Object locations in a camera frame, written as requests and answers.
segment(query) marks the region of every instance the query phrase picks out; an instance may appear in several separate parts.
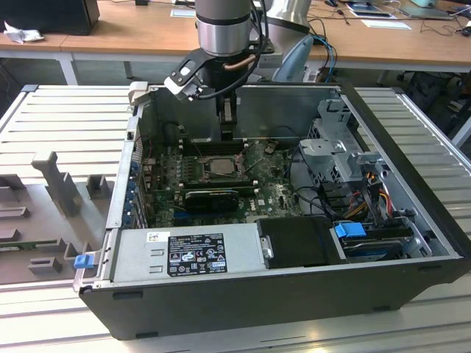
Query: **black computer case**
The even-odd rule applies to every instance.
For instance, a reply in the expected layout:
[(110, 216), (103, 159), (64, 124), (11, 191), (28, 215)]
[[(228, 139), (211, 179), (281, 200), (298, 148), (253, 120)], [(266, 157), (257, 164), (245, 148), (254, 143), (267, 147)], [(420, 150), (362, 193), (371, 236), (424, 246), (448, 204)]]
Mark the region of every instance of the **black computer case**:
[(1, 0), (0, 29), (4, 21), (20, 29), (44, 33), (89, 35), (100, 12), (96, 0)]

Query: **red wire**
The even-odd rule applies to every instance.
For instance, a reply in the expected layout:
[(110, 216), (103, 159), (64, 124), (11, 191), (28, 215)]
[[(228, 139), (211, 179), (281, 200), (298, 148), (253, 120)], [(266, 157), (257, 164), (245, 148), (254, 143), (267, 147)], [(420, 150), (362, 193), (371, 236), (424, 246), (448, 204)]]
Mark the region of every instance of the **red wire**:
[(352, 195), (352, 197), (350, 197), (350, 207), (348, 208), (348, 210), (351, 210), (353, 208), (353, 201), (355, 201), (355, 196), (357, 195), (360, 195), (360, 191), (357, 191), (356, 193), (354, 193)]

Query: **yellow wire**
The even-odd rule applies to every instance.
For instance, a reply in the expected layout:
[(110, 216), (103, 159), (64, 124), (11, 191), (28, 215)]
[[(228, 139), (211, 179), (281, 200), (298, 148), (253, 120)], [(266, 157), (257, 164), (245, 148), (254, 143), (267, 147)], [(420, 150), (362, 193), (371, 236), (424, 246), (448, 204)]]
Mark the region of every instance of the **yellow wire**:
[(366, 202), (355, 208), (352, 212), (350, 212), (348, 215), (345, 216), (345, 218), (350, 218), (362, 211), (366, 207)]
[(389, 214), (389, 196), (386, 195), (385, 193), (380, 193), (380, 196), (382, 196), (385, 199), (386, 203), (386, 214)]

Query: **black plastic cover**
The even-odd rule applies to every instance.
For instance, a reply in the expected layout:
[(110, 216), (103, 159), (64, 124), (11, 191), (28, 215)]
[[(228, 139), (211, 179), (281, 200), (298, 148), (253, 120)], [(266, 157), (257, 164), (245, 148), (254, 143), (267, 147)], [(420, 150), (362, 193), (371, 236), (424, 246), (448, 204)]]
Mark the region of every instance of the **black plastic cover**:
[(332, 224), (320, 217), (263, 218), (260, 237), (269, 239), (273, 258), (267, 268), (336, 265), (340, 258), (330, 233)]

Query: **power supply label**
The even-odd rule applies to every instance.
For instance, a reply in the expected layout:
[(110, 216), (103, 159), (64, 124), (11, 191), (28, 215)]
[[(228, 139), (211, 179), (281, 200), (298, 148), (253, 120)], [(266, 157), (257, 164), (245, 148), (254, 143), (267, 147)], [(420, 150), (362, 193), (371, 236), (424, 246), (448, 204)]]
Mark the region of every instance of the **power supply label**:
[(227, 272), (222, 233), (169, 237), (167, 274), (171, 277)]

